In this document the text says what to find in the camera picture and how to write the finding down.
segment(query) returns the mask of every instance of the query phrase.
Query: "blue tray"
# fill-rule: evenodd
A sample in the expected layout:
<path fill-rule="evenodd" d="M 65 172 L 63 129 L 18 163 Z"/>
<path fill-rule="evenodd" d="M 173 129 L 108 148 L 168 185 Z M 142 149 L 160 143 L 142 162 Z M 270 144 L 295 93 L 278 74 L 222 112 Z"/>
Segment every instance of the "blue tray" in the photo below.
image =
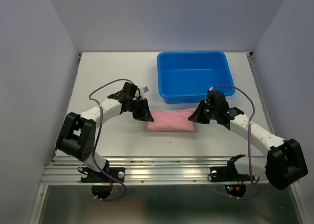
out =
<path fill-rule="evenodd" d="M 220 51 L 163 52 L 158 55 L 159 93 L 167 104 L 196 103 L 207 90 L 220 84 L 234 85 L 228 62 Z M 219 88 L 226 96 L 233 88 Z"/>

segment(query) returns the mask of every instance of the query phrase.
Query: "reflective floor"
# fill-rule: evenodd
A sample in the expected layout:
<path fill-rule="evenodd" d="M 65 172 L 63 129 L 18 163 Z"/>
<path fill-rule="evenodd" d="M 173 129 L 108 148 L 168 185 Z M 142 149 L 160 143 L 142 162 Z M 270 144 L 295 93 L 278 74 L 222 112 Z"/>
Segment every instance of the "reflective floor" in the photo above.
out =
<path fill-rule="evenodd" d="M 254 195 L 265 188 L 248 186 Z M 216 190 L 224 191 L 222 185 Z M 118 194 L 122 187 L 115 188 Z M 41 224 L 300 224 L 292 191 L 270 188 L 253 200 L 236 200 L 213 186 L 128 187 L 120 201 L 93 200 L 90 186 L 48 188 Z"/>

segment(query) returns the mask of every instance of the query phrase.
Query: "folded pink towel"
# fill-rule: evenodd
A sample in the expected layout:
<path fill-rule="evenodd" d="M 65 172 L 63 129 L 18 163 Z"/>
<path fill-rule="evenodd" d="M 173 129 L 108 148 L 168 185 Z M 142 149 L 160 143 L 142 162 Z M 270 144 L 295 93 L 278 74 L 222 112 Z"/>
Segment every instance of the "folded pink towel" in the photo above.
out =
<path fill-rule="evenodd" d="M 187 109 L 179 111 L 151 111 L 154 122 L 147 123 L 148 131 L 195 131 L 193 121 L 189 121 L 190 117 L 196 109 Z"/>

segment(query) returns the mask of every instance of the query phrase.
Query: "blue bin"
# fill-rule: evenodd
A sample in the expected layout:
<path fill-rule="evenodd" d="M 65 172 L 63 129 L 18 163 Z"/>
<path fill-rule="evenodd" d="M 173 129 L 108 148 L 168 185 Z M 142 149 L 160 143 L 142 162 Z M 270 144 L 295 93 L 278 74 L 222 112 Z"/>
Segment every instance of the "blue bin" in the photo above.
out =
<path fill-rule="evenodd" d="M 220 51 L 163 52 L 158 55 L 159 93 L 167 104 L 197 103 L 207 90 L 220 84 L 234 85 L 228 62 Z M 226 96 L 235 90 L 219 88 Z"/>

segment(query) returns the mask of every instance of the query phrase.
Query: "gray wall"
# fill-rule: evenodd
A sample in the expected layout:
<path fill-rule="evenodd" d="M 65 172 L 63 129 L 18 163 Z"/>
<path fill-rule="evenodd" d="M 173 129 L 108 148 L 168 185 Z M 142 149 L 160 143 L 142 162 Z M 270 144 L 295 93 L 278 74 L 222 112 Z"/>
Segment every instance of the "gray wall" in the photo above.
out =
<path fill-rule="evenodd" d="M 278 135 L 301 143 L 309 175 L 303 194 L 314 210 L 314 3 L 285 0 L 260 41 L 254 63 Z"/>
<path fill-rule="evenodd" d="M 253 51 L 283 0 L 51 0 L 79 51 Z"/>
<path fill-rule="evenodd" d="M 0 0 L 0 223 L 29 221 L 77 68 L 50 0 Z"/>

